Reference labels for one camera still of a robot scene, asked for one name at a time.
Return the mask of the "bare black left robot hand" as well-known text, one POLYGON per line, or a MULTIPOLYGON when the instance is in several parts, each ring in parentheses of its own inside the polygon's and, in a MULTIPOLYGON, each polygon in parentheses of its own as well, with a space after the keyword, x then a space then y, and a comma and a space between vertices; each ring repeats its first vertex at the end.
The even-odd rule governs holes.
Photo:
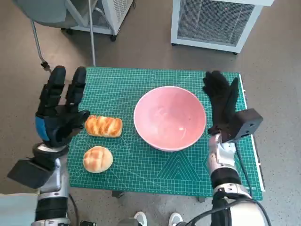
POLYGON ((83 128, 90 116, 89 110, 79 110, 86 85, 86 68, 78 67, 71 84, 68 85, 65 104, 60 105, 65 86, 66 69, 56 66, 44 85, 40 104, 35 114, 35 126, 39 137, 48 147, 68 145, 72 137, 83 128))

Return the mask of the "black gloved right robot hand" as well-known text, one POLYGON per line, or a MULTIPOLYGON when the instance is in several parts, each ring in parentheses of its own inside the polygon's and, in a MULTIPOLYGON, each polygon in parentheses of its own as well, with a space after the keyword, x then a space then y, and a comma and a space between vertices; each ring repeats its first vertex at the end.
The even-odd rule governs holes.
POLYGON ((239 79, 229 83, 220 71, 207 71, 203 78, 203 91, 210 99, 212 107, 212 127, 210 135, 221 134, 223 142, 230 139, 230 121, 236 112, 239 95, 239 79))

